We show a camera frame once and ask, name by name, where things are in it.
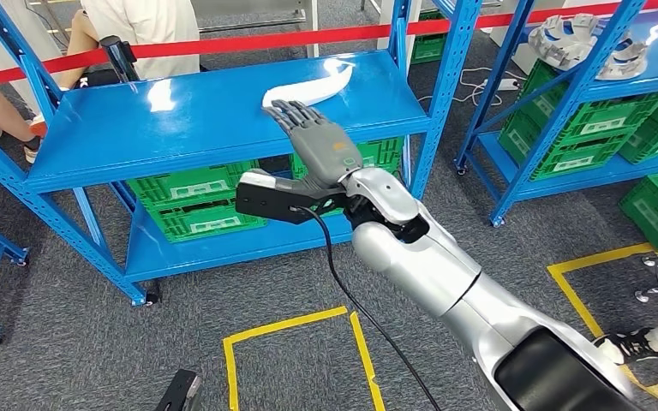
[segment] caster wheel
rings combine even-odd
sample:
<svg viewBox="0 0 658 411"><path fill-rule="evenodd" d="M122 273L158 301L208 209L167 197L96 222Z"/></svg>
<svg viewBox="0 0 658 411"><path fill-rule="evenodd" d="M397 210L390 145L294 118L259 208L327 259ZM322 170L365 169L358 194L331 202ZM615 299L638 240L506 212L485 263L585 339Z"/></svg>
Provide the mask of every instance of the caster wheel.
<svg viewBox="0 0 658 411"><path fill-rule="evenodd" d="M147 294L145 295L145 306L146 306L146 307L150 307L151 305L153 305L153 304L157 304L157 303L161 302L162 300L163 300L163 299L160 298L160 296L157 295L157 294L154 294L154 293L147 293Z"/></svg>
<svg viewBox="0 0 658 411"><path fill-rule="evenodd" d="M649 297L644 294L642 291L635 291L634 292L634 297L639 300L639 302L647 302L649 301Z"/></svg>

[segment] white cable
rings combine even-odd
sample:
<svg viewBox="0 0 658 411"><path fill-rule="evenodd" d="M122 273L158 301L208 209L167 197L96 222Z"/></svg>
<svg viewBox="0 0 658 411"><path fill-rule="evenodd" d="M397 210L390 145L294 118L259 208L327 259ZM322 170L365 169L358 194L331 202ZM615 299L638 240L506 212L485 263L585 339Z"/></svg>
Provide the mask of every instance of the white cable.
<svg viewBox="0 0 658 411"><path fill-rule="evenodd" d="M465 81L463 81L463 76L465 75L465 73L469 73L469 72L474 72L474 71L491 71L491 70L493 70L493 69L492 69L492 68L488 68L488 67L467 68L467 69L465 68L463 71L460 72L460 81L459 81L458 83L460 83L460 85L462 85L462 86L473 87L473 91L472 91L469 95L467 95L467 96L465 96L465 97L463 97L463 98L455 98L455 97L453 97L452 99L453 99L454 101L459 102L459 103L464 103L464 102L468 101L468 99L471 99L471 100L473 101L473 105L474 105L475 107L477 107L477 106L478 106L478 102L476 101L476 96L478 96L478 95L480 95L480 94L483 93L483 90L485 90L485 86L484 86L483 84L466 83ZM522 75L513 74L513 73L511 73L510 71L506 71L505 73L508 74L508 75L510 75L511 77L516 78L516 79L521 80L521 81L523 81L523 80L527 80L527 79L526 79L525 77L523 77ZM428 99L428 98L432 98L432 97L433 97L433 96L425 96L425 97L419 98L417 101L420 102L420 101L422 101L422 100L426 100L426 99ZM498 101L495 101L495 102L491 103L491 106L492 106L492 107L503 104L503 99L502 99L498 94L493 95L493 98L494 98L494 99L498 99Z"/></svg>

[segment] shelf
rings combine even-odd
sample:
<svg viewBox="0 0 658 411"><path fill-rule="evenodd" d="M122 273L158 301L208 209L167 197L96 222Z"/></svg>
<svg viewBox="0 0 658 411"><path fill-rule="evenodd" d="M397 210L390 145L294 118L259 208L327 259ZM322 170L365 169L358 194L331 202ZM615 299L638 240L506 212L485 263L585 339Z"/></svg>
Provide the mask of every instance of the shelf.
<svg viewBox="0 0 658 411"><path fill-rule="evenodd" d="M45 193L291 152L263 94L326 77L330 58L354 64L353 75L315 107L355 142L428 129L387 51L230 68L66 92L26 184Z"/></svg>
<svg viewBox="0 0 658 411"><path fill-rule="evenodd" d="M324 219L332 243L351 239L351 227L344 215ZM172 276L292 253L325 244L321 228L314 221L301 225L269 221L266 227L171 243L138 205L130 229L126 276L130 282Z"/></svg>
<svg viewBox="0 0 658 411"><path fill-rule="evenodd" d="M518 172L518 167L498 143L498 132L481 134L479 141L505 181L510 182ZM607 164L598 169L579 171L578 173L547 178L537 182L525 182L518 190L517 200L529 200L551 194L567 193L604 184L624 182L657 173L658 157L640 164L631 164L617 154Z"/></svg>
<svg viewBox="0 0 658 411"><path fill-rule="evenodd" d="M526 27L528 35L531 27ZM649 42L648 67L644 73L629 80L595 80L581 101L599 101L658 92L658 11L640 13L630 25L631 38Z"/></svg>

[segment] gray carpet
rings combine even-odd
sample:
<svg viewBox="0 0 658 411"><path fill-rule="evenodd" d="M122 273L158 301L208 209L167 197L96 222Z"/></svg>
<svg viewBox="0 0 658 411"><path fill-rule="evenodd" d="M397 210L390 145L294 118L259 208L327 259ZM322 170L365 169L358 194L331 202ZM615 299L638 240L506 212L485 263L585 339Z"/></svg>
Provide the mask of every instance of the gray carpet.
<svg viewBox="0 0 658 411"><path fill-rule="evenodd" d="M320 2L325 27L376 18L373 11L358 14L358 2L339 2L343 7L328 3ZM356 46L327 49L350 51ZM361 46L371 47L371 42ZM204 63L229 67L293 58L300 52L219 55L204 57ZM478 33L466 67L488 66L493 53L491 42ZM418 97L432 90L437 66L428 63L410 71ZM479 74L469 80L482 78ZM457 95L468 92L461 87ZM487 219L492 203L477 176L471 171L458 177L448 167L472 110L470 103L453 105L425 196L428 209L499 283L590 337L546 266L642 242L616 206L633 182L518 204L507 225L493 229ZM13 139L0 145L23 161ZM128 216L106 188L89 191L111 249L123 259ZM55 198L78 215L69 193ZM0 269L0 325L6 337L0 346L0 410L153 409L181 367L204 378L202 409L227 409L223 338L340 305L351 309L333 283L321 249L165 279L163 303L132 308L1 187L0 231L31 248L30 266L4 264ZM340 275L395 337L443 409L494 409L470 358L448 331L367 270L348 246L338 247L336 261ZM653 283L634 259L573 272L568 278L605 330L658 321L658 298L644 306L631 296L636 287ZM386 408L430 409L400 359L366 319L361 321ZM239 342L235 357L241 409L373 409L347 315ZM658 383L658 361L634 371L644 383ZM640 390L637 400L644 409L658 410L658 401Z"/></svg>

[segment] yellow floor tape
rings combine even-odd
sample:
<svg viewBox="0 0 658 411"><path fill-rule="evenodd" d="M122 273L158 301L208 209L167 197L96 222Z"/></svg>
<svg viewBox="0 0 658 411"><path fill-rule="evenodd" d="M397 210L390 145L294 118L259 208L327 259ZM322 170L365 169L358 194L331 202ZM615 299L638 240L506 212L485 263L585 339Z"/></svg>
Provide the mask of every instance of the yellow floor tape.
<svg viewBox="0 0 658 411"><path fill-rule="evenodd" d="M332 308L331 310L325 310L318 313L312 313L308 315L302 315L301 317L295 317L293 319L286 319L284 321L278 321L277 323L272 323L269 325L262 325L260 327L252 328L250 330L241 331L237 334L234 334L230 337L223 339L223 350L225 352L225 367L226 373L228 375L228 405L230 411L239 411L238 410L238 377L236 374L236 357L233 353L233 344L239 343L240 341L247 340L252 337L263 336L274 331L281 331L287 328L296 327L298 325L305 325L309 323L314 323L321 321L322 319L330 319L332 317L337 317L347 313L347 308L344 306ZM372 402L374 404L374 409L376 411L385 411L385 404L382 401L382 395L380 394L380 387L374 381L374 367L372 366L372 360L369 358L369 349L367 348L367 343L364 340L364 333L362 332L362 327L359 324L359 318L356 313L350 315L350 322L352 325L352 331L356 339L356 345L359 350L360 358L362 359L362 365L364 367L364 373L367 376L367 382L369 385L369 391L372 396Z"/></svg>
<svg viewBox="0 0 658 411"><path fill-rule="evenodd" d="M600 337L605 334L604 330L601 329L599 324L589 312L589 309L583 304L576 291L574 291L569 282L566 281L564 275L569 271L591 267L592 265L608 263L609 261L614 261L616 259L625 259L635 254L651 253L654 251L654 248L649 243L637 244L636 246L624 247L617 250L607 251L605 253L589 255L587 257L582 257L581 259L574 259L572 261L550 265L547 267L547 269L551 274L551 278L553 278L553 280L556 281L556 283L559 285L561 291L564 292L571 305L577 310L577 313L586 324L586 326L589 327L591 333L594 334L594 337ZM634 376L628 366L621 366L621 368L634 385L658 399L658 384L651 386L643 385L639 382L637 377Z"/></svg>

